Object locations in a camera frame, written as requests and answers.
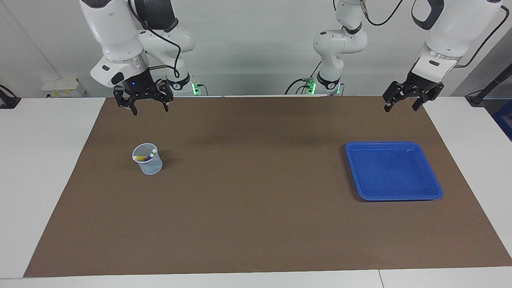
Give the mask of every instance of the blue tray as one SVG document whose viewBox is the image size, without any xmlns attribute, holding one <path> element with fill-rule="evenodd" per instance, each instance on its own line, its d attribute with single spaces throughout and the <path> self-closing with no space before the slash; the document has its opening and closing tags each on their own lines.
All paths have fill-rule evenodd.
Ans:
<svg viewBox="0 0 512 288">
<path fill-rule="evenodd" d="M 443 196 L 417 143 L 351 142 L 345 150 L 357 192 L 364 200 L 433 200 Z"/>
</svg>

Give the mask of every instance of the table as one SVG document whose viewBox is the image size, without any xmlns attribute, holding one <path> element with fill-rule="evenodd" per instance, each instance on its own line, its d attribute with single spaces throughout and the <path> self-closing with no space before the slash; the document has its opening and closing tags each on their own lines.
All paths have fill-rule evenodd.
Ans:
<svg viewBox="0 0 512 288">
<path fill-rule="evenodd" d="M 509 287 L 512 267 L 302 273 L 20 278 L 92 129 L 104 98 L 24 99 L 0 111 L 0 286 Z M 512 142 L 463 98 L 425 106 L 509 254 Z"/>
</svg>

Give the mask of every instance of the brown mat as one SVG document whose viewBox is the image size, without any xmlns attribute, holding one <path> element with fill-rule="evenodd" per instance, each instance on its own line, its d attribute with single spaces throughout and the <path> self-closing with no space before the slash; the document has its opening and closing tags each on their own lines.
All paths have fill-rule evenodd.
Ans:
<svg viewBox="0 0 512 288">
<path fill-rule="evenodd" d="M 134 117 L 108 99 L 25 277 L 512 265 L 426 112 L 382 104 L 178 98 Z M 344 153 L 356 140 L 418 142 L 444 197 L 364 202 Z M 144 142 L 155 176 L 130 159 Z"/>
</svg>

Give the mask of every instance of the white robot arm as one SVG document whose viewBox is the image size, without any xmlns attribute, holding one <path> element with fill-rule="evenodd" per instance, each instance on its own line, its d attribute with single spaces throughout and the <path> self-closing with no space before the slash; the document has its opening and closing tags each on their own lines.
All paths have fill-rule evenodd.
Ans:
<svg viewBox="0 0 512 288">
<path fill-rule="evenodd" d="M 362 29 L 362 16 L 359 0 L 340 0 L 336 9 L 336 19 L 342 28 L 316 35 L 313 47 L 322 57 L 315 80 L 318 90 L 327 94 L 335 93 L 344 67 L 340 56 L 365 49 L 368 37 Z"/>
<path fill-rule="evenodd" d="M 441 80 L 491 23 L 500 9 L 500 2 L 416 0 L 412 9 L 413 20 L 419 27 L 429 30 L 429 38 L 405 82 L 392 82 L 384 93 L 385 110 L 389 112 L 396 102 L 407 97 L 418 97 L 413 104 L 415 111 L 423 103 L 435 100 L 444 87 Z"/>
<path fill-rule="evenodd" d="M 182 90 L 190 81 L 179 55 L 195 45 L 190 32 L 179 25 L 170 0 L 80 0 L 80 5 L 103 49 L 103 58 L 91 76 L 114 87 L 118 105 L 134 115 L 139 99 L 155 99 L 168 111 L 173 100 L 171 87 Z M 149 31 L 138 31 L 133 17 Z M 149 67 L 146 54 L 162 65 Z M 160 68 L 166 68 L 167 78 L 154 82 L 150 70 Z"/>
</svg>

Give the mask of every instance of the pen holder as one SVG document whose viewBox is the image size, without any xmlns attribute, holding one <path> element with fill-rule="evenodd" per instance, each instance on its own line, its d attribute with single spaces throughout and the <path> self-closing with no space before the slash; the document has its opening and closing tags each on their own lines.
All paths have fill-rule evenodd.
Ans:
<svg viewBox="0 0 512 288">
<path fill-rule="evenodd" d="M 137 156 L 149 156 L 150 154 L 154 154 L 155 157 L 147 161 L 139 161 L 136 159 Z M 154 144 L 144 143 L 137 146 L 133 150 L 132 159 L 140 166 L 140 169 L 146 175 L 155 175 L 162 170 L 163 163 L 158 154 L 158 149 Z"/>
</svg>

